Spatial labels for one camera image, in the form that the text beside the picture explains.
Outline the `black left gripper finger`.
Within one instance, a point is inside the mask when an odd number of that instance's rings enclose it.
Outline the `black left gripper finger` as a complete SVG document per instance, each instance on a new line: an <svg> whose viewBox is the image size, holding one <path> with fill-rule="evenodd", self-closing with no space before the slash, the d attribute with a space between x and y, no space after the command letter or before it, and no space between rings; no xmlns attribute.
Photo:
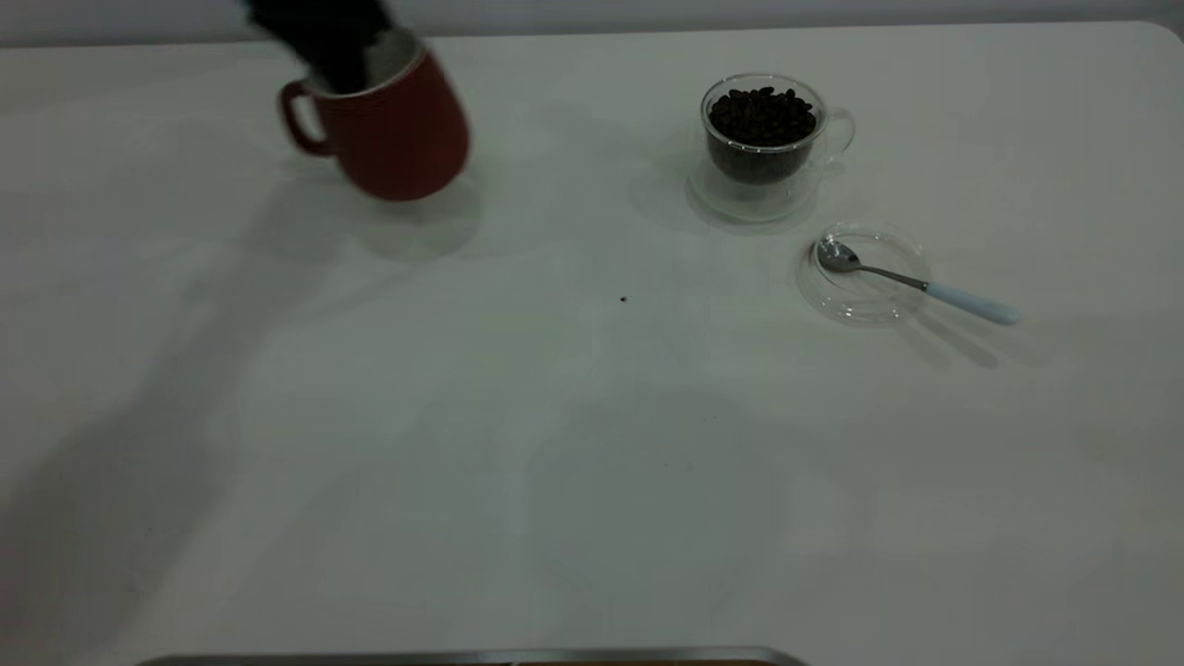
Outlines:
<svg viewBox="0 0 1184 666"><path fill-rule="evenodd" d="M296 55L324 92L337 91L333 77L337 46L333 44L330 33L292 7L290 1L245 1L245 5L249 21Z"/></svg>
<svg viewBox="0 0 1184 666"><path fill-rule="evenodd" d="M320 72L333 92L367 87L367 50L392 27L384 1L323 1Z"/></svg>

